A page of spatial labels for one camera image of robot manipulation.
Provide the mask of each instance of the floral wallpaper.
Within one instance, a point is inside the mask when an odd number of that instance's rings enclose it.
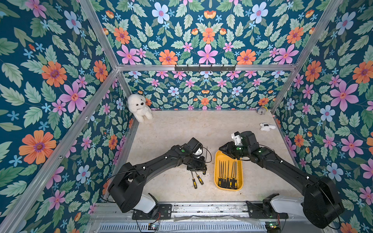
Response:
[[[343,233],[371,232],[373,5],[344,1],[280,108],[278,123],[300,169],[339,188]]]
[[[2,221],[111,67],[77,1],[2,1],[0,30]],[[131,125],[118,85],[115,80],[19,232],[83,232]]]
[[[107,0],[93,6],[122,64],[290,64],[328,2]]]

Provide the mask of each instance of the small object in corner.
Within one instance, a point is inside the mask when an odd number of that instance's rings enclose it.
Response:
[[[269,131],[271,129],[275,129],[275,125],[270,125],[268,123],[260,123],[260,130],[261,131]]]

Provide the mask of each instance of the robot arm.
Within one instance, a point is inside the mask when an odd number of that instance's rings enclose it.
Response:
[[[267,147],[260,147],[255,135],[251,131],[232,134],[234,142],[228,142],[219,150],[233,159],[248,157],[251,162],[272,171],[295,187],[303,196],[303,213],[316,227],[325,228],[344,211],[344,207],[337,188],[328,177],[316,177],[303,172],[290,163],[281,159],[274,151]],[[270,203],[281,203],[274,196]],[[280,208],[272,207],[276,212]],[[263,208],[270,216],[271,210]]]

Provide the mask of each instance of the screwdriver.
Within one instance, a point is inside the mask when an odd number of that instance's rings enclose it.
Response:
[[[197,183],[195,182],[195,178],[193,176],[193,172],[190,171],[192,173],[192,178],[193,178],[193,185],[194,185],[194,188],[196,189],[197,188]]]
[[[195,171],[195,174],[197,175],[197,179],[200,181],[201,185],[203,185],[203,181],[202,181],[202,179],[200,178],[200,176],[197,174],[196,171]]]

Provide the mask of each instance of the small white toy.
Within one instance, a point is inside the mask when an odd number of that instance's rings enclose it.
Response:
[[[275,129],[275,125],[270,125],[268,123],[260,123],[260,130],[261,131],[269,131],[271,129]]]
[[[132,94],[128,97],[128,109],[132,112],[139,122],[144,122],[144,117],[152,119],[151,109],[145,104],[145,97],[139,94]]]

